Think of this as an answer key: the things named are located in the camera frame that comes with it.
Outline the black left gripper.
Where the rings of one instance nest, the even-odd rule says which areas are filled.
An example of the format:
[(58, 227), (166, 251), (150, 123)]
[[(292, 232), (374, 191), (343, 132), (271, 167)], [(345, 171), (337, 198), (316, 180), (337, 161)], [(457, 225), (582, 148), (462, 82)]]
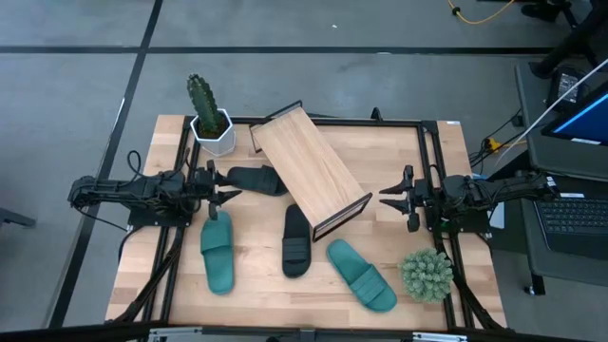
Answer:
[(218, 219), (218, 207), (242, 193), (241, 190), (221, 192), (217, 186), (228, 186), (231, 181), (218, 172), (215, 161), (208, 160), (205, 167), (197, 168), (192, 179), (194, 193), (208, 202), (209, 219)]

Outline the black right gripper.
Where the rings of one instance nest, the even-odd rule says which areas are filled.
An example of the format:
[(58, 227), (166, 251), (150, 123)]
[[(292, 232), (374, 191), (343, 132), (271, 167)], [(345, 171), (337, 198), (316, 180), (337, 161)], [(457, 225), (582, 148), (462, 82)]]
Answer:
[(380, 202), (399, 211), (408, 214), (407, 227), (410, 233), (415, 233), (420, 227), (420, 215), (416, 212), (418, 207), (426, 207), (430, 200), (428, 183), (425, 179), (414, 178), (413, 166), (406, 165), (404, 179), (398, 184), (382, 189), (380, 194), (399, 195), (407, 193), (405, 199), (380, 199)]

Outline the black rubber slide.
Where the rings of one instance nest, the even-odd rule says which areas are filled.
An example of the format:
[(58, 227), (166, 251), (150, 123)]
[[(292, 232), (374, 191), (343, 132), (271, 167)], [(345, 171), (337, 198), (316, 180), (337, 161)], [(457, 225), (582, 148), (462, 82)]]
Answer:
[(267, 196), (278, 197), (288, 193), (288, 189), (276, 170), (268, 165), (258, 168), (232, 167), (226, 178), (241, 190), (253, 191)]
[(310, 224), (297, 204), (286, 210), (281, 247), (283, 274), (288, 278), (303, 276), (311, 265), (312, 247)]

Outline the green rubber slide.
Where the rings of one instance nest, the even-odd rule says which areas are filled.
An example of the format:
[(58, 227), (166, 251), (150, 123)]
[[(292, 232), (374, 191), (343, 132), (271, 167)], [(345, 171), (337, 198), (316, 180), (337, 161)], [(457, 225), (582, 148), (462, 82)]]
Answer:
[(378, 269), (360, 256), (346, 240), (332, 241), (326, 255), (362, 306), (375, 313), (386, 313), (396, 306), (395, 291)]
[(204, 222), (200, 253), (209, 290), (215, 295), (229, 294), (235, 285), (235, 271), (233, 223), (227, 212), (219, 211), (216, 219)]

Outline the white hexagonal plant pot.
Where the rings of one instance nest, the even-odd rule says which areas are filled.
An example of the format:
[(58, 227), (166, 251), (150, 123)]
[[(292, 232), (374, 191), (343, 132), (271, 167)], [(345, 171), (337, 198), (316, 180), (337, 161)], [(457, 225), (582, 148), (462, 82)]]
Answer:
[(205, 151), (215, 157), (222, 157), (234, 151), (236, 147), (237, 134), (232, 120), (228, 115), (228, 112), (224, 108), (219, 108), (218, 111), (223, 115), (224, 119), (227, 121), (227, 128), (218, 138), (204, 139), (199, 136), (198, 117), (194, 117), (192, 119), (192, 121), (190, 122), (190, 128), (195, 136), (195, 141), (199, 143)]

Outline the round green succulent plant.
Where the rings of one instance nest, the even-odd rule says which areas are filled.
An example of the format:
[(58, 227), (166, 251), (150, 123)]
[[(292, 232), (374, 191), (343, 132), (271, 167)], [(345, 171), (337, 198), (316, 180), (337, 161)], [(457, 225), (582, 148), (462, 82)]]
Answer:
[(451, 293), (452, 264), (445, 252), (416, 251), (405, 256), (398, 268), (404, 291), (414, 301), (439, 303)]

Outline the tall green cactus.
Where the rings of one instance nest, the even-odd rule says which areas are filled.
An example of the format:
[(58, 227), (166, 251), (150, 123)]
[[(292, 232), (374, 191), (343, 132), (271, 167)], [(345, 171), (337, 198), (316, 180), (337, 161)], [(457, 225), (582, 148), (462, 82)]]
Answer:
[(204, 139), (219, 138), (226, 128), (226, 120), (218, 110), (210, 85), (198, 74), (190, 74), (186, 88), (199, 119), (199, 136)]

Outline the small white board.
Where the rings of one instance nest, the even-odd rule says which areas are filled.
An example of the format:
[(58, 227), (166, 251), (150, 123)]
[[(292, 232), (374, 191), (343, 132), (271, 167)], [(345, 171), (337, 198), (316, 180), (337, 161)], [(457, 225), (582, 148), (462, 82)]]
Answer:
[(493, 209), (487, 212), (488, 222), (492, 228), (503, 229), (504, 223), (504, 203), (499, 202)]

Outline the grey desk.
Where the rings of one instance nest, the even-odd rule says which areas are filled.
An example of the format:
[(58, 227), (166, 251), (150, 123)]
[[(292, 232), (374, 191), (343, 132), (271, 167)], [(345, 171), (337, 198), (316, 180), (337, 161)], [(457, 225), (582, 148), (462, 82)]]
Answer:
[[(523, 122), (545, 124), (541, 118), (550, 81), (533, 74), (527, 62), (515, 66)], [(608, 147), (568, 142), (544, 136), (539, 128), (526, 135), (527, 150), (516, 158), (528, 169), (544, 171), (557, 183), (566, 200), (608, 200)], [(608, 235), (556, 234), (547, 237), (535, 201), (519, 201), (528, 264), (534, 293), (542, 293), (543, 279), (553, 277), (608, 287)]]

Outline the black laptop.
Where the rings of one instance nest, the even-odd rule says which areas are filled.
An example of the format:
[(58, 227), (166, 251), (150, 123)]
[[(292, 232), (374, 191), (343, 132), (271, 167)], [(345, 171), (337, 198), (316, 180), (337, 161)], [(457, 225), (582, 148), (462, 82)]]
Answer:
[(608, 198), (566, 197), (534, 206), (550, 251), (608, 260)]

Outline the black power adapter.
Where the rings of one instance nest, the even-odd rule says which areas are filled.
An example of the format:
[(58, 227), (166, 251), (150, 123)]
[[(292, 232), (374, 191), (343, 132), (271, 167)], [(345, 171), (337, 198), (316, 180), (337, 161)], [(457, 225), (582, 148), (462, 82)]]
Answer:
[[(560, 66), (552, 75), (549, 94), (547, 99), (547, 105), (554, 103), (559, 97), (561, 97), (567, 90), (574, 86), (580, 79), (582, 79), (584, 73), (572, 66)], [(585, 93), (585, 84), (581, 84), (572, 90), (567, 96), (559, 101), (553, 109), (555, 111), (564, 111), (571, 109), (576, 106), (582, 99)]]

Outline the monitor with blue screen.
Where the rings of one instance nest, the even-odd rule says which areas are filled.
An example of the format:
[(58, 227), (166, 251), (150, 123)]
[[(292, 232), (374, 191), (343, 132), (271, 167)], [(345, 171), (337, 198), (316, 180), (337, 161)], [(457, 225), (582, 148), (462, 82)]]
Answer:
[(562, 140), (608, 146), (608, 81), (591, 91), (541, 133)]

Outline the grey floor stand leg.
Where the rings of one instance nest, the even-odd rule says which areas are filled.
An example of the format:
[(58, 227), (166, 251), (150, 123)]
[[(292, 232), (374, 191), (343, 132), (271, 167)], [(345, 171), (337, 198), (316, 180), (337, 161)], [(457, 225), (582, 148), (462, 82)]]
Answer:
[(36, 220), (34, 218), (29, 218), (12, 212), (11, 210), (0, 207), (0, 227), (5, 223), (12, 223), (20, 225), (22, 227), (30, 228), (36, 224)]

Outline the wooden shelf with black frame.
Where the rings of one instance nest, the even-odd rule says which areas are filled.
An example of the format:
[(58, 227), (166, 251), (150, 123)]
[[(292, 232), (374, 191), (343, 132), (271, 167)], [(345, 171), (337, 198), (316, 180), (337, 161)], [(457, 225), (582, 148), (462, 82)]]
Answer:
[(319, 241), (361, 214), (372, 198), (325, 139), (298, 100), (249, 124)]

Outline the silver metal bracket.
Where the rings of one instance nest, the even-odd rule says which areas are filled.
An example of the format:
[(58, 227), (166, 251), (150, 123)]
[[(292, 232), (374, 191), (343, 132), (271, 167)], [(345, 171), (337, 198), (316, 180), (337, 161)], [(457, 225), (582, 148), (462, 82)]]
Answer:
[(437, 333), (437, 332), (414, 332), (412, 342), (468, 342), (466, 335)]
[(167, 342), (169, 338), (201, 334), (202, 327), (168, 327), (149, 331), (147, 342)]

